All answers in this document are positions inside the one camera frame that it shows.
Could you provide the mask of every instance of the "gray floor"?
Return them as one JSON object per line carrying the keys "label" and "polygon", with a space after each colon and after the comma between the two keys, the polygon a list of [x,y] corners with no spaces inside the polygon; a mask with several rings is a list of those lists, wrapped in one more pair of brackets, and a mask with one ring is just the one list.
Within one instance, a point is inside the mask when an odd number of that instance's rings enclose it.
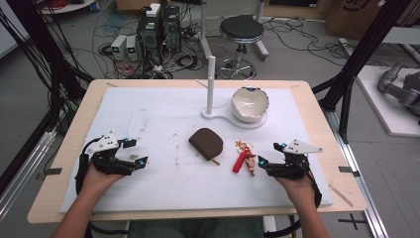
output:
{"label": "gray floor", "polygon": [[[111,43],[112,38],[102,38],[104,24],[124,25],[136,21],[136,16],[118,14],[116,11],[106,10],[100,13],[77,11],[59,16],[62,29],[75,49],[77,60],[95,78],[105,78],[106,66],[102,59],[96,58],[89,51],[97,51],[103,43]],[[217,36],[217,25],[221,19],[208,21],[208,29],[215,28],[210,36]],[[317,37],[318,47],[325,47],[327,43],[337,44],[338,38],[326,36],[322,22],[289,21],[297,26],[303,24],[303,31]],[[136,24],[127,25],[121,29],[121,34],[135,31]],[[306,51],[297,51],[286,47],[307,49],[311,39],[303,37],[299,32],[280,33],[279,36],[265,31],[263,42],[270,56],[261,61],[258,51],[249,47],[246,59],[255,64],[258,75],[255,80],[305,80],[311,86],[328,80],[336,75],[345,59],[336,59],[327,51],[317,51],[315,54],[327,58],[334,63],[313,56]],[[213,55],[218,62],[232,56],[236,45],[220,38],[209,38]],[[419,64],[395,45],[382,45],[372,57],[373,60],[393,65],[396,60],[404,59],[410,67],[417,68]],[[108,71],[112,64],[107,60]],[[206,66],[197,71],[183,70],[174,74],[174,78],[206,78]],[[0,121],[3,139],[0,148],[3,154],[0,163],[0,173],[16,156],[35,127],[48,110],[47,90],[35,75],[31,65],[23,53],[17,49],[0,60]],[[55,142],[55,148],[61,137]],[[420,179],[420,147],[419,138],[405,138],[388,136],[374,113],[372,107],[357,83],[354,86],[351,116],[349,121],[349,141],[353,152],[361,167],[361,172],[367,182],[367,187],[376,204],[389,237],[419,237],[420,228],[420,190],[416,181]],[[0,223],[0,237],[47,237],[55,224],[30,224],[26,217],[29,209],[42,185],[41,179],[36,179],[42,172],[47,158],[55,148],[46,155],[32,179]],[[370,237],[368,226],[362,213],[353,213],[354,219],[361,223],[343,222],[351,220],[349,213],[323,214],[323,218],[331,233],[331,237]],[[285,217],[276,217],[277,227],[288,225]],[[104,226],[124,228],[124,222],[106,222]]]}

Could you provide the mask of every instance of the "white vertical post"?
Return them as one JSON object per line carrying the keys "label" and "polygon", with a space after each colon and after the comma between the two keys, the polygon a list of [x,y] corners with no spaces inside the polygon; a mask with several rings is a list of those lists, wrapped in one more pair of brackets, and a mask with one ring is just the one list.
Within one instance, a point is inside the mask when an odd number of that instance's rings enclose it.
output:
{"label": "white vertical post", "polygon": [[216,68],[216,58],[209,57],[208,81],[207,81],[207,114],[212,113],[213,109],[213,88],[214,88],[214,73]]}

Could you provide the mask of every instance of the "white bowl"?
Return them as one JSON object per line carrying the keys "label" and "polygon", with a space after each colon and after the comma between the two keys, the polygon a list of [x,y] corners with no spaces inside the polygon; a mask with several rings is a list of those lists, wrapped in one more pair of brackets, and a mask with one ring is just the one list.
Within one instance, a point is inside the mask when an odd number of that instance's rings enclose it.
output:
{"label": "white bowl", "polygon": [[268,105],[268,96],[258,87],[242,87],[232,97],[232,112],[244,122],[261,120],[265,116]]}

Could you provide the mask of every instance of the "red object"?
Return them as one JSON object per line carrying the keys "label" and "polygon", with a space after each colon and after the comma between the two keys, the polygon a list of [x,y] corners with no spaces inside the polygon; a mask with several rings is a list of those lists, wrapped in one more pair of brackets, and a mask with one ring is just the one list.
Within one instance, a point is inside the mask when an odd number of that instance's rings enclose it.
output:
{"label": "red object", "polygon": [[239,155],[237,161],[235,162],[234,168],[233,168],[233,172],[238,173],[239,170],[241,169],[242,164],[244,163],[245,158],[247,157],[247,155],[249,155],[251,153],[251,150],[249,147],[245,147],[244,150],[242,151],[242,153]]}

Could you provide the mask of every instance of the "white board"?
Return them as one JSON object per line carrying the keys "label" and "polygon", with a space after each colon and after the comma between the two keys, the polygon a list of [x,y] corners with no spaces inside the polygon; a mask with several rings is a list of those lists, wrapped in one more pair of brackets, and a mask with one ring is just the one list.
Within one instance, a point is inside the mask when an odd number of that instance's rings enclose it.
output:
{"label": "white board", "polygon": [[[395,97],[377,89],[380,77],[387,70],[389,67],[365,66],[359,73],[362,89],[389,135],[420,137],[420,117],[411,114]],[[402,68],[393,84],[402,87],[405,76],[417,71],[419,69]]]}
{"label": "white board", "polygon": [[[214,106],[221,106],[235,89],[215,89]],[[281,185],[264,170],[252,177],[247,165],[238,174],[232,168],[239,153],[238,140],[254,145],[253,152],[271,163],[283,163],[282,153],[272,143],[298,139],[310,143],[288,89],[266,89],[269,97],[267,121],[256,130],[243,130],[226,120],[206,120],[204,88],[109,88],[86,137],[86,143],[112,130],[117,139],[137,139],[137,146],[120,149],[117,158],[149,156],[148,165],[115,183],[96,205],[96,211],[183,210],[291,206]],[[224,141],[217,166],[207,162],[188,143],[198,129],[207,127]],[[311,169],[323,193],[322,204],[332,197],[315,155]],[[60,211],[75,199],[74,165]]]}

